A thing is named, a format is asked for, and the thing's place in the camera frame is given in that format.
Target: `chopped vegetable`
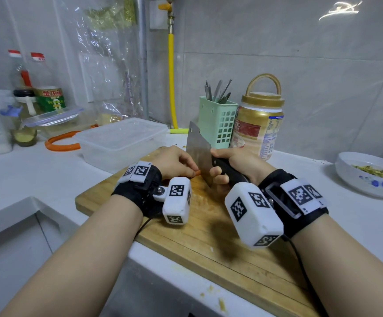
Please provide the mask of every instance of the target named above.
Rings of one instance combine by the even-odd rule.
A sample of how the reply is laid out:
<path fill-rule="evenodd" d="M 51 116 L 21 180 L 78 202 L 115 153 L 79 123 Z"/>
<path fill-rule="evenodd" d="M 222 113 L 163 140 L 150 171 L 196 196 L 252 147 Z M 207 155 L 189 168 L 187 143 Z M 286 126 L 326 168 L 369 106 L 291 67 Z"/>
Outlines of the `chopped vegetable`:
<path fill-rule="evenodd" d="M 365 171 L 371 175 L 383 178 L 383 170 L 378 170 L 378 169 L 372 168 L 372 166 L 355 166 L 355 165 L 353 165 L 353 167 L 360 169 L 362 171 Z"/>

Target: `wooden cutting board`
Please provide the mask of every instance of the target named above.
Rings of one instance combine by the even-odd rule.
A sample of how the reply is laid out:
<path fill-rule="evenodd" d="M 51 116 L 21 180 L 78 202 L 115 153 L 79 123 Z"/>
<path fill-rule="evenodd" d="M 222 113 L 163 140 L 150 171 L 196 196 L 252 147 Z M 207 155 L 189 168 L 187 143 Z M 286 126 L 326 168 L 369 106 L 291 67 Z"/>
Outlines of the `wooden cutting board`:
<path fill-rule="evenodd" d="M 142 160 L 152 161 L 162 149 Z M 92 215 L 110 197 L 124 172 L 77 196 L 77 209 Z M 173 226 L 163 218 L 153 219 L 136 240 L 276 316 L 319 316 L 287 245 L 278 240 L 267 249 L 248 248 L 241 243 L 224 203 L 203 178 L 193 178 L 191 186 L 193 196 L 186 225 Z"/>

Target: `hand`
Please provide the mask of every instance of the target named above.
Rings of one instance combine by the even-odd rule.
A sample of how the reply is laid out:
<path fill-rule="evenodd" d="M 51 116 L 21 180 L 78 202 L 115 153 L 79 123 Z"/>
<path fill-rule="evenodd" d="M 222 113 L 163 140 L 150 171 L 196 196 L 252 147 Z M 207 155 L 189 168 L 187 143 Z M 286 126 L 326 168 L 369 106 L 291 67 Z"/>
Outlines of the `hand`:
<path fill-rule="evenodd" d="M 228 159 L 234 169 L 245 175 L 251 183 L 257 186 L 272 171 L 276 170 L 275 167 L 257 155 L 242 148 L 211 149 L 210 152 L 214 157 Z M 212 182 L 214 190 L 221 195 L 225 195 L 230 191 L 228 186 L 230 178 L 227 175 L 221 175 L 220 167 L 212 168 L 209 174 L 214 178 Z"/>
<path fill-rule="evenodd" d="M 191 156 L 177 146 L 163 149 L 152 161 L 152 165 L 162 173 L 162 179 L 173 177 L 193 178 L 199 170 Z"/>

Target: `mint green plastic basket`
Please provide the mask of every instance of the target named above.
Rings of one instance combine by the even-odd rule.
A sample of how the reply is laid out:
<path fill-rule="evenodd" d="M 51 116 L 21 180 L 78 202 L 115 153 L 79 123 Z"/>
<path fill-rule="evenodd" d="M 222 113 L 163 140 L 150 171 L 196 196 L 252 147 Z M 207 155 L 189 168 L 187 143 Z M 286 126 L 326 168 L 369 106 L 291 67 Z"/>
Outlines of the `mint green plastic basket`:
<path fill-rule="evenodd" d="M 200 134 L 212 148 L 222 149 L 230 146 L 237 108 L 238 104 L 232 101 L 219 104 L 206 97 L 200 97 L 198 126 Z"/>

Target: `gold jar lid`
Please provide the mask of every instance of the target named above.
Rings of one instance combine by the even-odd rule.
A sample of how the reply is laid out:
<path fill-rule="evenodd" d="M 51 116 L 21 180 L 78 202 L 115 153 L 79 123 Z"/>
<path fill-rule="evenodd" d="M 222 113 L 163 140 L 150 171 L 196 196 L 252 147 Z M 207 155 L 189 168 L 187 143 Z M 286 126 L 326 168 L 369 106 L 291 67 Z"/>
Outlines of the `gold jar lid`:
<path fill-rule="evenodd" d="M 261 78 L 271 79 L 276 86 L 277 93 L 250 91 L 254 83 Z M 247 86 L 246 94 L 241 97 L 242 102 L 254 106 L 280 108 L 284 106 L 284 99 L 281 97 L 281 84 L 273 74 L 259 74 L 250 81 Z"/>

